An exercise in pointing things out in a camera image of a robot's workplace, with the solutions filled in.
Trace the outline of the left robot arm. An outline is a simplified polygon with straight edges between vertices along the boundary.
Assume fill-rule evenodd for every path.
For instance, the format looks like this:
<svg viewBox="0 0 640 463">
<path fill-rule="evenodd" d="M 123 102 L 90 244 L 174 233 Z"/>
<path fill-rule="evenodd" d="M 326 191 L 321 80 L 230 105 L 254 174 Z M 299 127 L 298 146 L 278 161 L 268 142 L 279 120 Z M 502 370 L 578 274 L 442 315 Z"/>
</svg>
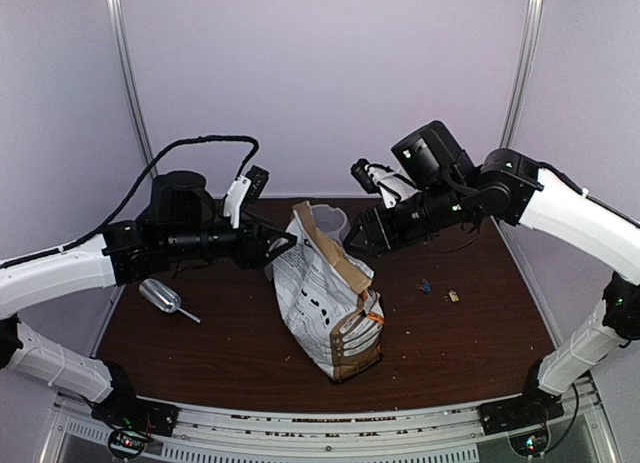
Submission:
<svg viewBox="0 0 640 463">
<path fill-rule="evenodd" d="M 149 205 L 134 220 L 109 223 L 74 246 L 55 247 L 1 264 L 1 366 L 69 390 L 89 402 L 107 424 L 134 427 L 148 416 L 118 364 L 84 357 L 40 335 L 19 311 L 90 289 L 123 286 L 183 263 L 207 268 L 229 258 L 241 269 L 268 266 L 294 247 L 296 236 L 246 212 L 267 171 L 237 177 L 222 204 L 204 176 L 172 171 L 152 182 Z"/>
</svg>

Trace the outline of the dog food bag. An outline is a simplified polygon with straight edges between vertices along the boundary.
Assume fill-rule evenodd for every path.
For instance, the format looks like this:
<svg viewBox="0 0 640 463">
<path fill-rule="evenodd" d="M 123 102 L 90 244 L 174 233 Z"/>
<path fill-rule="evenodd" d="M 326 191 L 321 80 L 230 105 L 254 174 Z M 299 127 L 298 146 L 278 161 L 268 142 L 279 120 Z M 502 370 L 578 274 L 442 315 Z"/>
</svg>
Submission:
<svg viewBox="0 0 640 463">
<path fill-rule="evenodd" d="M 296 244 L 268 265 L 279 313 L 306 355 L 343 382 L 376 365 L 385 327 L 374 271 L 317 226 L 312 205 L 292 207 L 286 232 Z"/>
</svg>

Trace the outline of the metal scoop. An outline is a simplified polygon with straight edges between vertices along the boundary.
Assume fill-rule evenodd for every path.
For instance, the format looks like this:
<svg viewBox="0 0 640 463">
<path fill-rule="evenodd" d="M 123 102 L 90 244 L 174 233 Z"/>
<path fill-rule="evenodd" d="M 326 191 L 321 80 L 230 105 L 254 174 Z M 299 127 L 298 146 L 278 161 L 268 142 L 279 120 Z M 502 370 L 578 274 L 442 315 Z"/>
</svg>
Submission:
<svg viewBox="0 0 640 463">
<path fill-rule="evenodd" d="M 153 278 L 144 280 L 138 287 L 140 295 L 166 314 L 180 313 L 196 324 L 201 319 L 182 307 L 182 300 L 178 293 L 161 281 Z"/>
</svg>

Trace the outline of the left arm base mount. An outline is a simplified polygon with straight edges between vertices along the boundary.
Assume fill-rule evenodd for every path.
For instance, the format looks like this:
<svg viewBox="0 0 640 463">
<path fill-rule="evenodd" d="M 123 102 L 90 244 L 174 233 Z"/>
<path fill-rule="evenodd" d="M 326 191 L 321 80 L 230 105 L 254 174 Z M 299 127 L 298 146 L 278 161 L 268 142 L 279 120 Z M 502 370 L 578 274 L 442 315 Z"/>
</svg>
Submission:
<svg viewBox="0 0 640 463">
<path fill-rule="evenodd" d="M 156 437 L 171 437 L 179 409 L 175 405 L 140 400 L 134 416 L 118 416 L 104 405 L 88 403 L 91 416 L 109 429 L 106 447 L 117 459 L 130 461 L 156 443 Z"/>
</svg>

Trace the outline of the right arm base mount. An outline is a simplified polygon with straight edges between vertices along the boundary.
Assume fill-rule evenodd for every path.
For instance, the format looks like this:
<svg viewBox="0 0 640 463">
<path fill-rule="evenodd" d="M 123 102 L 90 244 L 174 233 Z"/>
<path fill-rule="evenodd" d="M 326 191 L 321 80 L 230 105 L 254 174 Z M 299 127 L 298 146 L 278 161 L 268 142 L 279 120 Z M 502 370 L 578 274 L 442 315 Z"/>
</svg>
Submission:
<svg viewBox="0 0 640 463">
<path fill-rule="evenodd" d="M 485 436 L 505 434 L 517 455 L 533 458 L 550 447 L 549 423 L 562 417 L 565 411 L 554 398 L 529 400 L 518 396 L 483 403 L 478 414 Z"/>
</svg>

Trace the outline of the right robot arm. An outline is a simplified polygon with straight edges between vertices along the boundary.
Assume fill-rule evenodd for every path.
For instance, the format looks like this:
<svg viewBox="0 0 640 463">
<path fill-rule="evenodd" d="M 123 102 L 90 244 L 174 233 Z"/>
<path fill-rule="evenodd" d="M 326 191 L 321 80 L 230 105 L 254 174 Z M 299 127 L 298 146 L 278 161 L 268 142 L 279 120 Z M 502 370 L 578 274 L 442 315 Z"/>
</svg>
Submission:
<svg viewBox="0 0 640 463">
<path fill-rule="evenodd" d="M 535 423 L 615 347 L 639 338 L 639 223 L 594 198 L 553 165 L 499 148 L 473 163 L 441 121 L 391 149 L 400 170 L 365 158 L 352 177 L 381 200 L 359 213 L 344 241 L 380 257 L 455 225 L 486 218 L 549 235 L 607 265 L 612 277 L 594 311 L 553 353 L 532 365 L 513 402 L 519 423 Z"/>
</svg>

